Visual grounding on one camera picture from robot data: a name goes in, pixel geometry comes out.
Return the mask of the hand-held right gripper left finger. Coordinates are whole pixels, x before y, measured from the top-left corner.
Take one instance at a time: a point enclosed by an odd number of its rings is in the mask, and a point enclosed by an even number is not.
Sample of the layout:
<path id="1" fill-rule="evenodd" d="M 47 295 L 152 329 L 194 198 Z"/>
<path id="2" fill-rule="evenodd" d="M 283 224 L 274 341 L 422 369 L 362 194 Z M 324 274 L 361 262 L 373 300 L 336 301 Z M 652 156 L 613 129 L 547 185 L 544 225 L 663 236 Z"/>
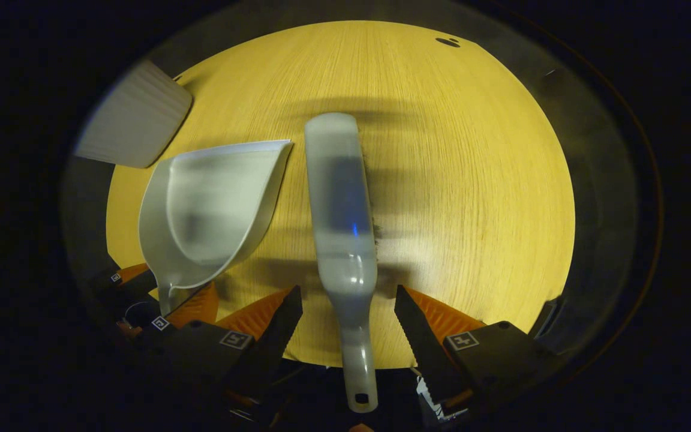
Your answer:
<path id="1" fill-rule="evenodd" d="M 163 364 L 178 379 L 241 397 L 262 396 L 304 314 L 299 285 L 218 323 L 190 320 L 163 339 Z"/>

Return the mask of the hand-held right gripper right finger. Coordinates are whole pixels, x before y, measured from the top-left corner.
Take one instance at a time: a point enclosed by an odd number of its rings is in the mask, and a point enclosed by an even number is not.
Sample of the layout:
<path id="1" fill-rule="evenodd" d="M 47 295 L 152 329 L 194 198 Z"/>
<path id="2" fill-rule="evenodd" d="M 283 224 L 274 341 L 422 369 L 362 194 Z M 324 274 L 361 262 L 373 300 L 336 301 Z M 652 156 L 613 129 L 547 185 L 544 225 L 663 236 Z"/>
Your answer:
<path id="1" fill-rule="evenodd" d="M 445 409 L 493 410 L 558 364 L 555 353 L 512 323 L 486 325 L 402 285 L 394 312 L 431 400 Z"/>

